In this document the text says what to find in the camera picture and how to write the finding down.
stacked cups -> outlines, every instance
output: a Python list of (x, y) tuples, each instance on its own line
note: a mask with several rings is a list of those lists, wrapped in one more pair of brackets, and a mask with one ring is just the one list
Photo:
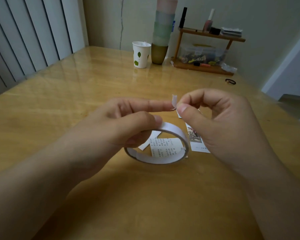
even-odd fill
[(178, 0), (157, 0), (151, 45), (152, 63), (162, 64), (168, 50)]

white wall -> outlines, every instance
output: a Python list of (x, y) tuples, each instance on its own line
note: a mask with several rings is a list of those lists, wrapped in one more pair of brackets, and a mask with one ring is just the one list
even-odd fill
[[(83, 0), (90, 45), (119, 49), (122, 0)], [(132, 51), (132, 41), (152, 41), (157, 0), (124, 0), (121, 49)], [(185, 27), (203, 28), (211, 8), (214, 27), (243, 29), (245, 43), (234, 42), (227, 62), (261, 88), (300, 37), (300, 0), (178, 0), (176, 27), (188, 7)], [(179, 32), (170, 39), (172, 56)], [(226, 47), (227, 42), (189, 34), (183, 41)]]

nail polish bottle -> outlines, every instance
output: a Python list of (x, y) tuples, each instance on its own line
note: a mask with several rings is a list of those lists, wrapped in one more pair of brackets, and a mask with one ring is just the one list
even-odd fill
[(212, 18), (213, 18), (214, 10), (215, 10), (214, 8), (211, 9), (209, 19), (204, 24), (203, 27), (204, 32), (210, 32), (210, 29), (212, 27)]

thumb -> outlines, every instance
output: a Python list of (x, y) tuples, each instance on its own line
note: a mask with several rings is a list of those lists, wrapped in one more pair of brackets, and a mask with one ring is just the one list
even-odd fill
[(139, 111), (118, 119), (117, 131), (119, 137), (128, 139), (141, 131), (157, 129), (162, 125), (159, 115), (152, 115), (145, 111)]
[(182, 119), (200, 135), (210, 128), (209, 125), (212, 123), (212, 121), (202, 115), (195, 107), (192, 107), (189, 104), (180, 103), (177, 104), (176, 110)]

plastic storage box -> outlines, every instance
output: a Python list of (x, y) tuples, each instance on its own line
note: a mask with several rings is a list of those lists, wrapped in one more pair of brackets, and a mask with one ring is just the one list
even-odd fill
[(208, 45), (180, 44), (179, 59), (182, 63), (194, 62), (219, 66), (224, 62), (227, 51)]

